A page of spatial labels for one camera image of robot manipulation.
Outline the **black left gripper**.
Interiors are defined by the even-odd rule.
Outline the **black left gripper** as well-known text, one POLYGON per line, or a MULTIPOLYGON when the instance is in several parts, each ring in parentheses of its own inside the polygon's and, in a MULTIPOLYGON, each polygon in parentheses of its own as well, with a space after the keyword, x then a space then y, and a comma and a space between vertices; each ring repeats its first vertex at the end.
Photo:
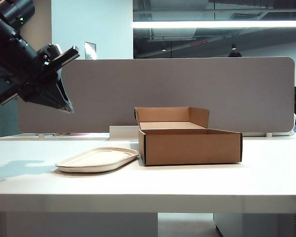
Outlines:
POLYGON ((79 56, 74 45, 62 52, 58 45, 46 45, 35 51, 29 45, 1 45, 0 66, 13 86, 0 94, 0 105, 20 97, 25 102, 74 111, 62 83, 62 68, 79 56))

